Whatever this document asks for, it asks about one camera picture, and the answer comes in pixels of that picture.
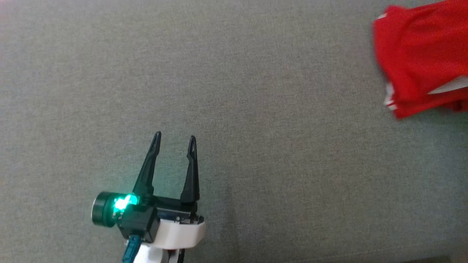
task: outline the black camera lens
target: black camera lens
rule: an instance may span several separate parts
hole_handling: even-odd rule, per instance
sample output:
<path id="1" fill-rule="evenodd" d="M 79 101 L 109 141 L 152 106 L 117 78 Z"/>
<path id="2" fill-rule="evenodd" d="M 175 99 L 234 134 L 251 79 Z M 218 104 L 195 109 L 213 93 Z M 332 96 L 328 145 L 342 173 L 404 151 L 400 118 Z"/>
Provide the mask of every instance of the black camera lens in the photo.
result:
<path id="1" fill-rule="evenodd" d="M 114 204 L 118 198 L 124 198 L 125 194 L 101 192 L 93 203 L 91 219 L 97 226 L 113 227 L 116 223 Z"/>

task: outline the gray fabric surface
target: gray fabric surface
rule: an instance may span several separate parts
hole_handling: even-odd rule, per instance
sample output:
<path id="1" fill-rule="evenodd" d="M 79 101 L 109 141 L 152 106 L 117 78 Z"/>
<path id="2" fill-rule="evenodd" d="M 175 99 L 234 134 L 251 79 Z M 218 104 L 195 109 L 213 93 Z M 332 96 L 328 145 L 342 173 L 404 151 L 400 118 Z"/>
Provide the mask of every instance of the gray fabric surface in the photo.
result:
<path id="1" fill-rule="evenodd" d="M 467 114 L 396 121 L 355 0 L 0 1 L 0 262 L 120 262 L 92 225 L 162 131 L 155 192 L 198 142 L 186 262 L 396 262 L 466 248 Z"/>

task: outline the glowing green led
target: glowing green led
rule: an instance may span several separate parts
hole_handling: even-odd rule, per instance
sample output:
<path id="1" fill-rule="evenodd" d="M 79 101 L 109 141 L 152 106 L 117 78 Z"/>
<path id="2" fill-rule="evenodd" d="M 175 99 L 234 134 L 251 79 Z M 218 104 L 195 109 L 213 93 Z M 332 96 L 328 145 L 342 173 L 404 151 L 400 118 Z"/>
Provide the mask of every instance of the glowing green led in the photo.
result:
<path id="1" fill-rule="evenodd" d="M 114 204 L 114 211 L 120 210 L 123 212 L 129 204 L 138 204 L 138 197 L 134 195 L 127 195 L 125 196 L 125 199 L 119 197 L 119 199 L 117 199 L 116 203 Z"/>

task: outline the red garment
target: red garment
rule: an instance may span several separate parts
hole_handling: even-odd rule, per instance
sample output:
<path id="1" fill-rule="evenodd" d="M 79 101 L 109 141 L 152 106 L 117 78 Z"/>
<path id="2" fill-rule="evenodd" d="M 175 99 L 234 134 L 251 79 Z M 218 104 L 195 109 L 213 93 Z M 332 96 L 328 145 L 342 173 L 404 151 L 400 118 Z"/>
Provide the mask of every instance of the red garment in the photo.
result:
<path id="1" fill-rule="evenodd" d="M 389 6 L 373 29 L 397 118 L 438 106 L 468 110 L 468 0 Z"/>

